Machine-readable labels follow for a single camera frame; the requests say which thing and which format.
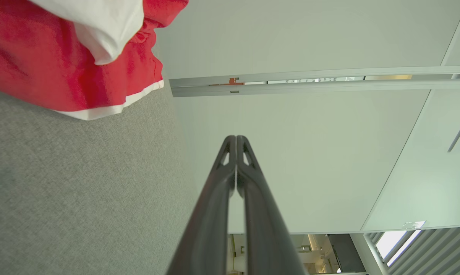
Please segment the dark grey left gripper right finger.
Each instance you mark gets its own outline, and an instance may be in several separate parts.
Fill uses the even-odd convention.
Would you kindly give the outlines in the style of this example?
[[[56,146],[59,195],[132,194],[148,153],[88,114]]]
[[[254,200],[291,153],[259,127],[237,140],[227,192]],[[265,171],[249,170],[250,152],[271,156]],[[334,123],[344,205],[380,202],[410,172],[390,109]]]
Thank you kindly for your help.
[[[245,204],[247,275],[304,275],[305,269],[245,136],[236,138],[236,186]]]

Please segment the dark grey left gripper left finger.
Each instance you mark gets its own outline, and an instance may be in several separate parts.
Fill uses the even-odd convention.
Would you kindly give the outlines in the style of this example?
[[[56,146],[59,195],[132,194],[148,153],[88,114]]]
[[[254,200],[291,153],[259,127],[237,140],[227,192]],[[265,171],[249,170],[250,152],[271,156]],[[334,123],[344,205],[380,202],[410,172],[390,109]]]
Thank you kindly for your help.
[[[235,190],[235,173],[236,136],[227,136],[167,269],[168,275],[226,273],[228,207]]]

